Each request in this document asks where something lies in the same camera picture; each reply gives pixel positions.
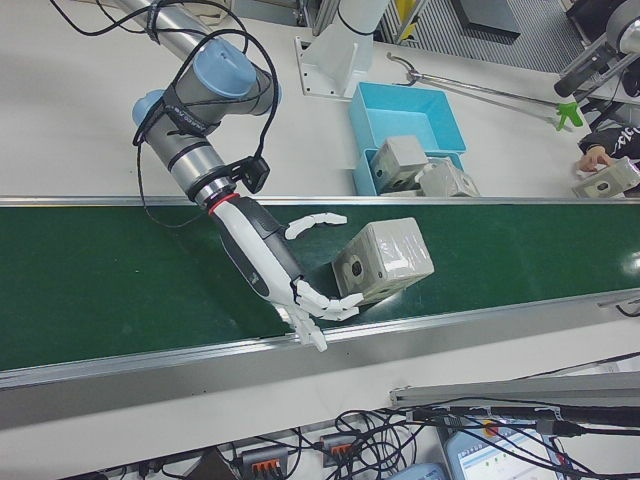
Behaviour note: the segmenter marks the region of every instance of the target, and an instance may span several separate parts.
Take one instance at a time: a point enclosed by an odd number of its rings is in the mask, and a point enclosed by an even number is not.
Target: white box
[[[379,302],[431,275],[433,262],[414,218],[371,222],[331,262],[340,295]]]
[[[578,198],[609,198],[640,185],[640,170],[624,157],[573,187]]]
[[[416,174],[427,156],[415,135],[388,137],[371,159],[371,176],[378,193],[416,188]]]
[[[473,179],[450,159],[429,163],[417,176],[425,197],[479,197]]]

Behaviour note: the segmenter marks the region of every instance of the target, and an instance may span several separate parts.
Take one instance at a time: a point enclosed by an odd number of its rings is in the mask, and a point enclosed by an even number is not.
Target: aluminum frame
[[[314,37],[320,35],[324,29],[333,22],[333,17],[336,16],[339,3],[340,0],[324,0],[320,4],[320,10],[318,10],[318,15],[313,24],[312,33]]]
[[[433,387],[406,387],[389,393],[394,407],[442,402],[452,406],[521,406],[531,401],[572,406],[640,407],[640,372],[531,377],[504,382],[483,382]]]
[[[395,45],[400,45],[404,41],[403,38],[409,30],[409,27],[413,23],[417,24],[417,20],[415,22],[414,20],[420,16],[422,11],[429,5],[430,1],[431,0],[418,0],[415,3],[413,8],[411,9],[411,12],[409,13],[409,15],[407,15],[407,18],[405,18],[404,21],[401,22],[398,26],[398,30],[393,37],[393,43]]]
[[[550,200],[511,198],[390,198],[390,197],[259,197],[265,205],[496,205],[496,204],[630,204],[640,205],[640,199],[619,200]],[[186,198],[149,197],[151,205],[193,205]],[[0,197],[0,207],[40,207],[40,206],[141,206],[138,197]],[[602,292],[575,297],[557,298],[538,302],[505,305],[494,308],[468,310],[441,315],[431,315],[408,319],[391,320],[368,325],[338,327],[324,331],[327,343],[355,340],[370,335],[411,332],[427,328],[454,325],[468,320],[476,314],[514,310],[521,307],[551,305],[575,300],[593,300],[598,305],[611,305],[640,296],[640,288]],[[81,360],[54,365],[34,366],[0,372],[0,391],[10,388],[32,386],[102,375],[113,375],[165,368],[231,355],[241,355],[267,350],[304,348],[294,333],[267,339],[249,339],[238,342],[182,348],[160,352],[150,352],[91,360]]]

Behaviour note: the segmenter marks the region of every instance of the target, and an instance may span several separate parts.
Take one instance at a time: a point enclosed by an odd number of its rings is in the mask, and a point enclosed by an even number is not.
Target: conveyor belt
[[[418,221],[436,273],[340,328],[640,288],[635,204],[269,209],[283,223],[322,211],[349,217],[292,243],[311,283],[329,294],[337,294],[329,262],[366,223]],[[155,210],[167,221],[197,211]],[[0,371],[289,331],[245,284],[206,217],[169,230],[140,207],[4,207],[0,225]]]

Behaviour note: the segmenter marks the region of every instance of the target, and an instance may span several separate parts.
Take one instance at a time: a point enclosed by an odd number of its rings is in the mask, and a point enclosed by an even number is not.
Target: robotic finger
[[[296,303],[322,320],[343,321],[358,314],[356,305],[364,298],[361,293],[357,293],[340,300],[330,300],[304,280],[298,280],[295,286]]]
[[[286,314],[286,316],[283,316],[284,320],[294,328],[301,344],[308,345],[311,343],[320,352],[324,352],[327,349],[327,341],[322,331],[307,312],[297,307],[284,305],[280,305],[280,307]]]
[[[336,215],[335,213],[327,212],[307,215],[291,222],[284,232],[284,236],[287,240],[294,240],[302,232],[316,225],[344,225],[345,223],[347,223],[347,217]]]

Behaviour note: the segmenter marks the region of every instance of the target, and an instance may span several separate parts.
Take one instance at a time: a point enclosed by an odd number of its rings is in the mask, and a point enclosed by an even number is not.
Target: blue bin
[[[371,175],[371,160],[377,151],[375,148],[366,148],[362,152],[360,160],[358,160],[358,165],[356,165],[353,171],[353,183],[356,186],[356,193],[361,197],[375,197],[378,195],[376,185],[373,183],[373,176]],[[449,157],[451,158],[451,163],[464,172],[460,155],[457,153],[427,152],[427,155],[435,158]]]
[[[467,150],[444,92],[362,82],[349,107],[358,151],[378,149],[387,137],[415,135],[425,152]]]

